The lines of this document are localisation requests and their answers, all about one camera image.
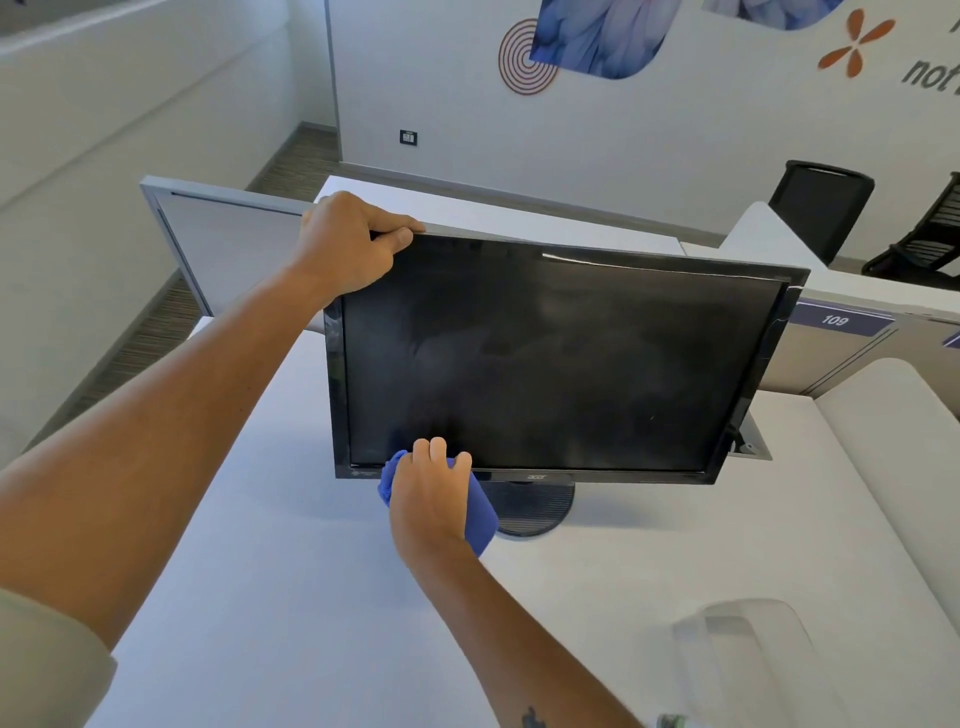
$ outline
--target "tattoo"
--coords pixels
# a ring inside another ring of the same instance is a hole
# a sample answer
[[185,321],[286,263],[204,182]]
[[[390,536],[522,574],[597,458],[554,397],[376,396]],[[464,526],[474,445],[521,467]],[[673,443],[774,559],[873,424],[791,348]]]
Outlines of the tattoo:
[[530,706],[530,710],[523,716],[523,725],[521,728],[546,728],[546,723],[542,720],[537,720],[537,711],[534,710],[533,706]]

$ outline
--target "hand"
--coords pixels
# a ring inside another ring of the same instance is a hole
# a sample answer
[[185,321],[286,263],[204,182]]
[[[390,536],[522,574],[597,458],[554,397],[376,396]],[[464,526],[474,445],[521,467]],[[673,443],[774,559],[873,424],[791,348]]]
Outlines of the hand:
[[[303,213],[289,270],[328,297],[364,288],[394,265],[394,254],[423,232],[423,223],[368,205],[349,192],[322,198]],[[370,232],[383,232],[373,241]]]
[[469,545],[467,489],[472,458],[461,452],[451,468],[446,464],[446,441],[418,440],[414,451],[396,464],[390,499],[390,529],[396,552],[411,571],[423,559]]

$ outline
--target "person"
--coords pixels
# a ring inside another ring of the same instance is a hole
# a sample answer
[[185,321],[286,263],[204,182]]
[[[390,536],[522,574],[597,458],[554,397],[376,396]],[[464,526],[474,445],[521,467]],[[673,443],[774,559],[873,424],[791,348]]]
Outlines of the person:
[[[300,333],[387,273],[423,230],[344,192],[324,198],[282,270],[0,473],[0,725],[87,721],[113,675],[108,651]],[[637,728],[474,556],[470,455],[452,467],[446,455],[441,438],[413,444],[396,469],[390,527],[499,724]]]

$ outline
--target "person's left arm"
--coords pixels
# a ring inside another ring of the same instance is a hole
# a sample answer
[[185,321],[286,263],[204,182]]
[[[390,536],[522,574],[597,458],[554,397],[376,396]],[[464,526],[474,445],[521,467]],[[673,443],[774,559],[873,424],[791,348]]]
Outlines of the person's left arm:
[[11,463],[0,473],[0,589],[116,645],[300,333],[422,230],[347,193],[325,198],[304,215],[290,265]]

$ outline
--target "monitor base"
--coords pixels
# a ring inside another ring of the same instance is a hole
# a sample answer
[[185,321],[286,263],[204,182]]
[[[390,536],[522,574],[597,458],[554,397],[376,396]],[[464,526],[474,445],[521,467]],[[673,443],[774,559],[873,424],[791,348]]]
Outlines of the monitor base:
[[481,481],[484,493],[500,520],[497,530],[507,536],[529,538],[552,531],[570,512],[576,488],[572,483]]

